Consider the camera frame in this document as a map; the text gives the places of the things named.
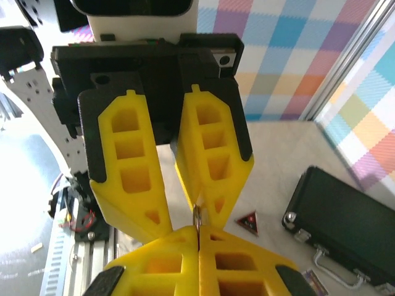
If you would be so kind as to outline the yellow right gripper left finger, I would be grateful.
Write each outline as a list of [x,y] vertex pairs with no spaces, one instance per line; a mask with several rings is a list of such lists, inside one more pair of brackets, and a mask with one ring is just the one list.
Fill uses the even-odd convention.
[[185,226],[108,263],[84,295],[198,295],[198,235]]

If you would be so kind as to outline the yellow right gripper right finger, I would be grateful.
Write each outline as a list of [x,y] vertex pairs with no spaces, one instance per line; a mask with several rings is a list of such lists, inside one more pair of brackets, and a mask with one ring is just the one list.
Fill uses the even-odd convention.
[[290,259],[211,226],[199,230],[200,295],[315,295]]

